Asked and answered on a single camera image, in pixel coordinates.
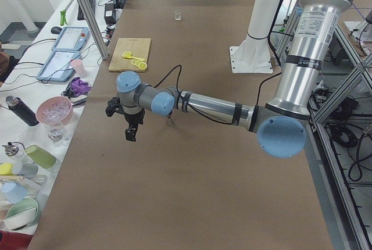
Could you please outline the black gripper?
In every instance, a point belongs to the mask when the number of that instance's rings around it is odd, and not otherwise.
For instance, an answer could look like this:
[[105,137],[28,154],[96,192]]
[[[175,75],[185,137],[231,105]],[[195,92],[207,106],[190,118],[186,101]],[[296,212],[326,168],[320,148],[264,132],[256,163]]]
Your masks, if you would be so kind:
[[136,133],[139,125],[144,123],[145,109],[141,109],[135,114],[125,113],[124,117],[128,123],[128,129],[125,130],[125,137],[127,141],[136,142]]

